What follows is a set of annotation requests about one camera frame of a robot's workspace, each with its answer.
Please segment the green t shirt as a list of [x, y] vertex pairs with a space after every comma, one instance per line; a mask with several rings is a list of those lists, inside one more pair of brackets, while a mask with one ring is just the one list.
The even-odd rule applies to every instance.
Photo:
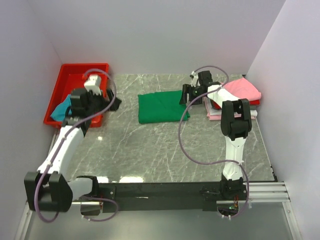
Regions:
[[181, 96], [181, 90], [138, 94], [138, 122], [179, 122], [187, 107], [186, 104], [180, 104]]

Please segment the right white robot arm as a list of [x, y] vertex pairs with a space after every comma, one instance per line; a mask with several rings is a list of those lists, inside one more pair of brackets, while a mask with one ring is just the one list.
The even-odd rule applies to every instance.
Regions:
[[225, 165], [221, 175], [219, 193], [226, 200], [245, 194], [243, 151], [249, 132], [252, 130], [250, 102], [238, 98], [213, 81], [209, 70], [190, 75], [192, 84], [184, 84], [180, 104], [190, 100], [197, 104], [203, 97], [214, 101], [221, 108], [220, 128], [225, 137]]

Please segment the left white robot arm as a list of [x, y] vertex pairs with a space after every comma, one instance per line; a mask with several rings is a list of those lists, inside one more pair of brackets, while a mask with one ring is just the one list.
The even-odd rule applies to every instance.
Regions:
[[37, 171], [29, 171], [24, 177], [27, 202], [32, 211], [67, 212], [72, 201], [82, 196], [88, 201], [99, 197], [97, 177], [80, 176], [68, 182], [64, 175], [92, 118], [106, 111], [117, 111], [121, 102], [111, 89], [107, 89], [106, 95], [96, 95], [85, 88], [71, 92], [58, 139]]

